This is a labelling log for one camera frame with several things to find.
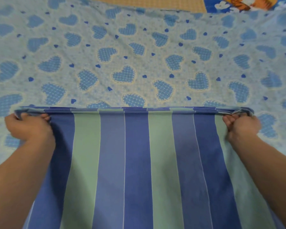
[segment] white flower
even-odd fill
[[[237,9],[236,7],[231,7],[230,13],[239,13],[239,9]]]
[[[228,3],[226,3],[225,1],[221,1],[218,4],[215,4],[215,8],[216,9],[226,9],[226,8],[229,8],[229,7],[230,7],[230,5]]]
[[[278,6],[275,7],[275,10],[283,10],[286,9],[286,3],[284,1],[279,1]]]

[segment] beige mat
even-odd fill
[[[179,9],[206,13],[203,0],[98,0],[115,5],[137,6],[145,8]]]

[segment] white thin line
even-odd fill
[[[33,205],[32,205],[32,207],[31,207],[31,211],[30,211],[30,213],[29,213],[29,219],[28,219],[27,229],[29,228],[29,224],[30,224],[31,215],[32,215],[32,212],[33,212],[34,203],[35,203],[35,201],[33,202]]]
[[[125,171],[126,171],[126,121],[125,121],[125,113],[124,114],[124,139],[125,139],[125,144],[124,144],[124,206],[123,206],[123,229],[124,229],[124,217],[125,217]]]
[[[206,178],[204,177],[204,171],[203,171],[203,166],[202,166],[201,157],[200,157],[199,144],[198,144],[198,140],[197,140],[197,136],[196,136],[196,127],[195,127],[195,121],[194,121],[194,114],[193,114],[193,123],[194,123],[195,139],[196,139],[197,146],[198,146],[198,154],[199,154],[199,160],[200,160],[200,164],[201,164],[201,168],[202,168],[203,179],[204,179],[204,183],[206,184]],[[209,197],[209,192],[208,192],[208,186],[207,186],[207,185],[206,185],[206,192],[207,192],[207,194],[208,194],[209,211],[210,211],[210,218],[211,218],[211,226],[212,226],[212,229],[213,229],[211,206],[210,206],[210,197]]]

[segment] hand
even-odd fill
[[[53,131],[48,121],[48,114],[41,114],[37,117],[30,116],[27,113],[21,114],[22,120],[17,119],[14,114],[5,117],[5,124],[11,135],[23,141],[31,138],[43,138],[54,142]]]
[[[222,119],[228,128],[227,138],[230,143],[248,135],[256,135],[262,128],[256,116],[249,117],[246,113],[225,115]]]

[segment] orange cartoon character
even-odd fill
[[[269,10],[278,0],[225,0],[231,3],[234,7],[242,10]]]

